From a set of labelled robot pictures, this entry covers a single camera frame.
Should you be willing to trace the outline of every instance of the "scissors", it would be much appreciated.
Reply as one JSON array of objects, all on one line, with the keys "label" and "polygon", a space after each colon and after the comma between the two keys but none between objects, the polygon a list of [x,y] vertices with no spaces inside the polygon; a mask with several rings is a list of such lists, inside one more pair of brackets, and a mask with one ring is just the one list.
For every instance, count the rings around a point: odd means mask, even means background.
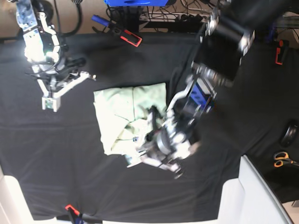
[{"label": "scissors", "polygon": [[289,154],[287,152],[275,153],[274,160],[275,160],[275,162],[274,162],[275,167],[282,167],[283,165],[286,165],[286,164],[292,164],[294,166],[299,166],[298,162],[290,159]]}]

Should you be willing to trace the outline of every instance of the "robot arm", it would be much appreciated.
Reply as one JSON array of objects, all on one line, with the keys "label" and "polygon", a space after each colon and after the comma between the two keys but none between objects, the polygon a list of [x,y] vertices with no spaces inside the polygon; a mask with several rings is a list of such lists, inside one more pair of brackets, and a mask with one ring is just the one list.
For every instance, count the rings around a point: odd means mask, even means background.
[{"label": "robot arm", "polygon": [[33,73],[43,92],[43,109],[54,112],[60,107],[60,98],[70,89],[91,78],[80,72],[85,60],[66,57],[66,44],[51,23],[53,8],[45,0],[8,0],[16,3],[16,19],[23,30],[24,50],[32,64]]},{"label": "robot arm", "polygon": [[201,29],[200,47],[186,89],[172,99],[163,126],[139,139],[141,147],[135,158],[129,156],[131,165],[143,162],[170,170],[176,177],[183,174],[180,161],[196,151],[190,136],[197,120],[213,107],[214,88],[233,84],[241,59],[254,40],[254,30],[273,22],[289,2],[233,0],[223,11],[213,11]]}]

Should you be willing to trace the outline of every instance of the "black tablecloth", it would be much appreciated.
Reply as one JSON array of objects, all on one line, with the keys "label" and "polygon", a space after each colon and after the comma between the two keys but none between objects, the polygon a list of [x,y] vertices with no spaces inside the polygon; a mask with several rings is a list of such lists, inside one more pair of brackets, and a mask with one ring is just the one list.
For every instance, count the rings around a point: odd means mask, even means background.
[{"label": "black tablecloth", "polygon": [[[57,113],[41,109],[41,90],[25,76],[23,43],[0,45],[0,165],[19,181],[36,220],[66,214],[71,203],[102,220],[191,222],[216,219],[223,183],[238,176],[248,154],[281,201],[299,199],[298,171],[272,168],[272,154],[288,119],[299,119],[299,54],[290,50],[275,65],[275,48],[256,44],[243,60],[232,89],[218,88],[214,110],[195,129],[202,147],[183,162],[178,180],[144,164],[126,168],[121,156],[106,156],[93,107],[93,91],[168,82],[190,72],[182,63],[195,49],[194,35],[142,34],[135,48],[103,35],[69,38],[72,56],[87,59],[85,81],[62,98]],[[299,160],[298,141],[289,149]]]}]

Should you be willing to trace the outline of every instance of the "light green cloth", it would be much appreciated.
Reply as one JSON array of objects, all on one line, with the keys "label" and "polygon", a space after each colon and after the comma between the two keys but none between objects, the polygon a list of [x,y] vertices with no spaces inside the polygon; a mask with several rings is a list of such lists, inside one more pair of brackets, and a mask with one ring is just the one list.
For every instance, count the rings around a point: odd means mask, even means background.
[{"label": "light green cloth", "polygon": [[147,127],[148,109],[153,105],[161,115],[166,109],[166,86],[112,88],[94,92],[94,107],[105,154],[129,154],[140,130]]}]

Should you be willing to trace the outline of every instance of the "orange scissors handle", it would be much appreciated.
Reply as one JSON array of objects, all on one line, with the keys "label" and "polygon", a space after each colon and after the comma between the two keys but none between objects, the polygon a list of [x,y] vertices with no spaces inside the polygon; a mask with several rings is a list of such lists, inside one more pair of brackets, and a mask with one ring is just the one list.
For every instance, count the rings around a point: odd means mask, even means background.
[{"label": "orange scissors handle", "polygon": [[274,162],[274,167],[278,168],[278,167],[282,167],[284,165],[284,161],[282,160],[278,160]]},{"label": "orange scissors handle", "polygon": [[287,152],[280,152],[274,154],[274,160],[289,160],[289,154]]}]

